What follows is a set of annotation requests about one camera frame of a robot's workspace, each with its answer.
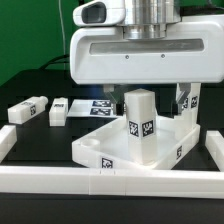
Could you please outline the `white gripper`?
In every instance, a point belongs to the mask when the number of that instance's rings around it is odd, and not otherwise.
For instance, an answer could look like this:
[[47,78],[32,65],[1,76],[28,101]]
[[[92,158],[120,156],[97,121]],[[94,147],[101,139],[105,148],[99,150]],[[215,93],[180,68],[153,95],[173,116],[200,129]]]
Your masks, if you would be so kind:
[[114,84],[178,83],[181,115],[190,83],[224,80],[224,14],[187,16],[168,26],[162,39],[126,40],[120,27],[81,28],[71,39],[70,72],[78,84],[105,84],[117,116],[124,114],[124,101]]

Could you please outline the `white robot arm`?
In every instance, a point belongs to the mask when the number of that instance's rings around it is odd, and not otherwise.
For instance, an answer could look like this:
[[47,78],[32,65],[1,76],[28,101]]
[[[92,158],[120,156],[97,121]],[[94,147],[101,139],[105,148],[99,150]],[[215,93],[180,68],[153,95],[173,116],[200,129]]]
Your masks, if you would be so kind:
[[73,11],[70,72],[78,84],[177,83],[180,114],[193,83],[224,80],[224,14],[182,16],[179,0],[92,0]]

